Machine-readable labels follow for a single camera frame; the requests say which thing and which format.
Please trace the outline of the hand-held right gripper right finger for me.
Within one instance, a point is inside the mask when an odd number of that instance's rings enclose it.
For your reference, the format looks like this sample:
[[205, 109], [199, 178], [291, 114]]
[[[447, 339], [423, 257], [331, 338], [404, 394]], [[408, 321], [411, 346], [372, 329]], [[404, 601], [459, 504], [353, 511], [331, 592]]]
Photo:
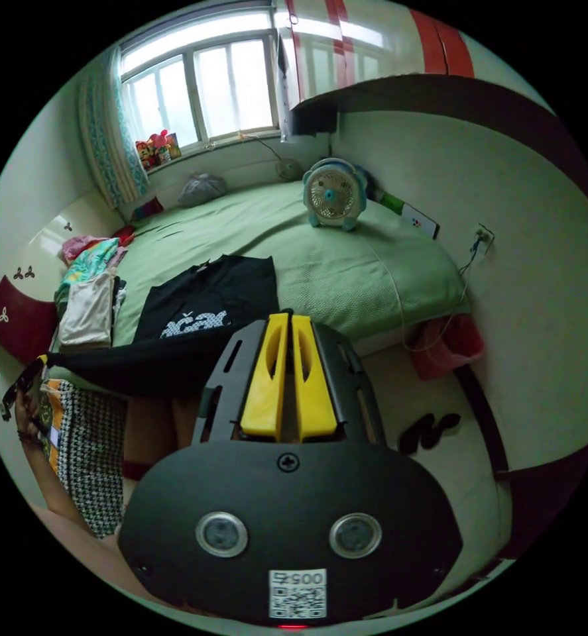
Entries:
[[298, 437], [301, 442], [335, 434], [338, 422], [312, 322], [291, 318]]

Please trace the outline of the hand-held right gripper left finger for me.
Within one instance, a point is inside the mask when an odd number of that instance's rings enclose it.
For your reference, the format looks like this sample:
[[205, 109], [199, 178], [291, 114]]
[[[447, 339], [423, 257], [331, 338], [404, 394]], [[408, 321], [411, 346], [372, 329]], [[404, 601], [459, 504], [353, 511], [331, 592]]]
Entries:
[[266, 323], [240, 420], [248, 437], [280, 441], [289, 318], [272, 314]]

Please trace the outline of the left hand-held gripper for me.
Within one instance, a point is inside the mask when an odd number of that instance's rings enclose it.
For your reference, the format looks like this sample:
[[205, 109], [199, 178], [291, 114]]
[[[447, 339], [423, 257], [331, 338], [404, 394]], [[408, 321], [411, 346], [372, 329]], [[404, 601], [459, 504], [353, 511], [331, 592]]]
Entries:
[[11, 420], [11, 408], [15, 404], [18, 392], [33, 399], [33, 411], [29, 411], [29, 421], [39, 433], [46, 433], [46, 427], [41, 421], [38, 410], [38, 399], [31, 393], [34, 381], [41, 377], [41, 373], [46, 366], [46, 358], [39, 356], [34, 359], [10, 385], [1, 398], [1, 416], [4, 421]]

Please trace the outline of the person's left hand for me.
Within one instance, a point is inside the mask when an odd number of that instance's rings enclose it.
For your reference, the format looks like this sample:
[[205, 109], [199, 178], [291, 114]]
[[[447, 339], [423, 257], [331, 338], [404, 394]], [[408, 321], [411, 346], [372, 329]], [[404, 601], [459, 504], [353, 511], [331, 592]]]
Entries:
[[15, 423], [22, 447], [44, 454], [46, 447], [42, 439], [38, 405], [29, 394], [21, 390], [17, 391], [15, 398]]

